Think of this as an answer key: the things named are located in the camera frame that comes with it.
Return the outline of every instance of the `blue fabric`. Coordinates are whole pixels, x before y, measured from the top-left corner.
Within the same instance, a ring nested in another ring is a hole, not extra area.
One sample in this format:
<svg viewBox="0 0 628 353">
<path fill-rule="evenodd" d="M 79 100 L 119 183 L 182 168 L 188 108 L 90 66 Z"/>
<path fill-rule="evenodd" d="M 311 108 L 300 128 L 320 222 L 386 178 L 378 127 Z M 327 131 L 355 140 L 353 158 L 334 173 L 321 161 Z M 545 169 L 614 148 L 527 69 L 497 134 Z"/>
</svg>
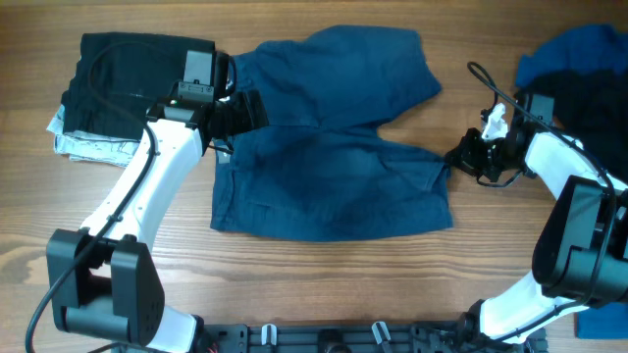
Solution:
<svg viewBox="0 0 628 353">
<path fill-rule="evenodd" d="M 578 313 L 576 335 L 591 339 L 628 338 L 628 306 L 610 303 Z"/>
<path fill-rule="evenodd" d="M 415 31 L 335 26 L 263 43 L 235 66 L 271 126 L 237 136 L 217 164 L 213 229 L 338 241 L 452 226 L 443 159 L 376 131 L 441 90 Z"/>
<path fill-rule="evenodd" d="M 584 25 L 545 43 L 533 56 L 521 57 L 515 83 L 526 87 L 537 76 L 562 70 L 621 74 L 627 69 L 628 34 L 617 32 L 612 25 Z"/>
</svg>

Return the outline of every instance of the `brown wooden floor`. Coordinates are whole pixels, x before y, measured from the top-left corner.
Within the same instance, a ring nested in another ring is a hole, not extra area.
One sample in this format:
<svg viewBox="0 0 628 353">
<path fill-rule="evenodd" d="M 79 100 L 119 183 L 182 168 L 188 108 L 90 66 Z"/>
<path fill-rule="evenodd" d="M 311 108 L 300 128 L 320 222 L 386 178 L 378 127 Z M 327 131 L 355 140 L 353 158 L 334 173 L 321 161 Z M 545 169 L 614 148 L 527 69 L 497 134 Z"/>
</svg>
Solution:
<svg viewBox="0 0 628 353">
<path fill-rule="evenodd" d="M 238 54 L 329 25 L 415 28 L 444 90 L 383 127 L 381 136 L 444 153 L 479 125 L 492 99 L 467 72 L 467 61 L 482 63 L 512 92 L 519 57 L 564 30 L 600 22 L 628 29 L 628 3 L 619 1 L 169 2 L 2 1 L 8 6 L 0 8 L 0 352 L 24 350 L 26 324 L 47 288 L 44 249 L 52 231 L 77 228 L 122 172 L 54 155 L 45 131 L 74 74 L 84 32 L 199 37 Z M 168 303 L 208 323 L 454 319 L 527 273 L 553 205 L 539 180 L 490 190 L 454 171 L 453 229 L 340 244 L 276 241 L 209 228 L 214 163 L 208 154 L 188 177 L 153 252 Z M 550 352 L 628 351 L 626 341 L 578 340 L 573 330 L 571 317 L 551 324 Z M 58 332 L 47 311 L 35 343 L 41 352 L 84 352 L 102 342 Z"/>
</svg>

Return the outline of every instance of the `wooden table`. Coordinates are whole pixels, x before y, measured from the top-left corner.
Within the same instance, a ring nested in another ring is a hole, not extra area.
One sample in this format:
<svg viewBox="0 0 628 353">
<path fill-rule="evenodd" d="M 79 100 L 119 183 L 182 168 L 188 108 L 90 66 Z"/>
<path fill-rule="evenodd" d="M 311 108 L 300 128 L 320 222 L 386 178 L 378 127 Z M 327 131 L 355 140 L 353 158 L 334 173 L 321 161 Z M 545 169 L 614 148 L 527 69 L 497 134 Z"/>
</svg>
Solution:
<svg viewBox="0 0 628 353">
<path fill-rule="evenodd" d="M 74 74 L 84 32 L 206 38 L 238 54 L 265 40 L 303 39 L 336 24 L 415 28 L 443 93 L 380 133 L 444 153 L 468 127 L 479 125 L 480 110 L 492 100 L 467 72 L 467 61 L 482 63 L 498 85 L 513 92 L 520 56 L 544 41 L 576 25 L 610 22 L 623 30 L 628 25 L 628 3 L 621 2 L 172 2 L 3 1 L 0 352 L 24 350 L 26 324 L 48 287 L 44 251 L 53 230 L 77 228 L 123 171 L 54 155 L 53 136 L 45 131 Z M 214 164 L 208 154 L 187 178 L 153 251 L 168 303 L 208 323 L 455 319 L 477 299 L 500 294 L 529 271 L 553 205 L 540 180 L 492 190 L 453 171 L 448 187 L 455 228 L 368 242 L 270 240 L 209 228 Z M 628 350 L 626 341 L 578 340 L 573 331 L 571 317 L 549 325 L 550 352 Z M 35 342 L 40 352 L 84 352 L 102 344 L 58 332 L 50 311 Z"/>
</svg>

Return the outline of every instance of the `wooden surface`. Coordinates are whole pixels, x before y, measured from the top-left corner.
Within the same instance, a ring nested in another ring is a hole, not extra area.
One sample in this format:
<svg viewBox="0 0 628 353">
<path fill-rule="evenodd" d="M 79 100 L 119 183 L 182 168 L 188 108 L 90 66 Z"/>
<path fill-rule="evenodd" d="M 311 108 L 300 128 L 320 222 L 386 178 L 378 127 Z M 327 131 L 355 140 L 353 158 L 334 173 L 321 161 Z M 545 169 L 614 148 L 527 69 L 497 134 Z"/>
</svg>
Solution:
<svg viewBox="0 0 628 353">
<path fill-rule="evenodd" d="M 576 25 L 628 24 L 628 3 L 619 1 L 3 1 L 20 3 L 28 6 L 0 8 L 0 352 L 24 350 L 26 324 L 47 289 L 44 251 L 52 231 L 77 228 L 122 172 L 54 155 L 45 131 L 84 32 L 207 38 L 238 54 L 329 25 L 415 28 L 444 90 L 381 128 L 381 136 L 444 153 L 479 125 L 492 99 L 467 61 L 482 63 L 512 92 L 519 57 L 544 41 Z M 188 177 L 153 252 L 168 303 L 208 323 L 454 319 L 528 272 L 553 205 L 539 180 L 491 190 L 454 171 L 453 229 L 369 242 L 277 241 L 209 228 L 214 163 L 208 154 Z M 551 324 L 550 352 L 628 350 L 625 341 L 578 340 L 573 330 L 571 317 Z M 40 352 L 84 352 L 102 342 L 58 332 L 46 311 L 35 343 Z"/>
</svg>

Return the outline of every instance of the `black fabric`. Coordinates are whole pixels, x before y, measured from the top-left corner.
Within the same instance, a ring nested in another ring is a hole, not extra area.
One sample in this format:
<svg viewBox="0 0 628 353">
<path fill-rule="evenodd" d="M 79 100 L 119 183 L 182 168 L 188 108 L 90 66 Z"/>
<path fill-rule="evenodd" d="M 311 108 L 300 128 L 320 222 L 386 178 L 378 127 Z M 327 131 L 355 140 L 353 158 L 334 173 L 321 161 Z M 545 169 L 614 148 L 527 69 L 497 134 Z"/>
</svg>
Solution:
<svg viewBox="0 0 628 353">
<path fill-rule="evenodd" d="M 553 97 L 565 131 L 614 176 L 628 180 L 628 72 L 556 72 L 535 78 L 527 89 Z"/>
<path fill-rule="evenodd" d="M 98 53 L 112 44 L 141 42 L 112 48 L 94 68 L 94 86 L 114 105 L 144 118 L 158 97 L 183 78 L 187 50 L 213 51 L 213 41 L 137 33 L 84 34 L 80 61 L 70 88 L 61 97 L 65 106 L 63 132 L 75 130 L 139 140 L 141 128 L 96 102 L 87 88 L 89 68 Z"/>
</svg>

